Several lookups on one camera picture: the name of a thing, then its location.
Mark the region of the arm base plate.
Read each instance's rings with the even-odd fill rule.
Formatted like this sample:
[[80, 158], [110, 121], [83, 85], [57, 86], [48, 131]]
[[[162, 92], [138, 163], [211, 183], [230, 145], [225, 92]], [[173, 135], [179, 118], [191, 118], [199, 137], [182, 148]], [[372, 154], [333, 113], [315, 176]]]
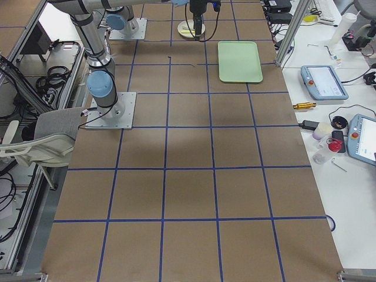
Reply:
[[122, 17], [112, 17], [107, 20], [107, 24], [111, 28], [109, 39], [112, 41], [144, 40], [146, 35], [146, 18], [133, 18], [126, 21]]
[[90, 111], [87, 116], [85, 129], [87, 130], [130, 130], [136, 104], [136, 92], [118, 92], [117, 103], [109, 113], [104, 108]]

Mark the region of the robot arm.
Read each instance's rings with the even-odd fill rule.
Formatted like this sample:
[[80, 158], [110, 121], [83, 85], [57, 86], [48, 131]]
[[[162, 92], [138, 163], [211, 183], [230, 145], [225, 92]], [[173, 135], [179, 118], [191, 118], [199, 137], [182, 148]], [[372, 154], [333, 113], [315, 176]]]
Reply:
[[[216, 1], [172, 1], [172, 3], [176, 6], [184, 6], [185, 13], [192, 13], [192, 23], [185, 19], [182, 30], [199, 42], [204, 33], [203, 14], [207, 11], [207, 4], [212, 3], [215, 11], [219, 11], [221, 5]], [[131, 41], [145, 38], [147, 19], [135, 18], [133, 6], [107, 8], [105, 11], [106, 39]]]
[[143, 1], [49, 1], [56, 9], [68, 14], [85, 47], [92, 73], [88, 76], [87, 88], [97, 105], [97, 111], [105, 119], [120, 117], [125, 111], [115, 85], [115, 63], [98, 32], [94, 11], [103, 9], [106, 20], [120, 20], [117, 30], [133, 34], [137, 27], [133, 5]]

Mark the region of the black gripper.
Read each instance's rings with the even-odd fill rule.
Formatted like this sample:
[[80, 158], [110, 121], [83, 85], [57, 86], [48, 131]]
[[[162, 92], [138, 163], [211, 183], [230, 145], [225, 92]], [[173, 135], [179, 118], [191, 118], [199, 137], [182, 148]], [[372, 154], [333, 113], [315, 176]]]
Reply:
[[199, 40], [199, 35], [202, 34], [203, 14], [207, 11], [207, 1], [205, 0], [190, 0], [190, 12], [193, 15], [193, 27], [195, 31], [195, 40]]

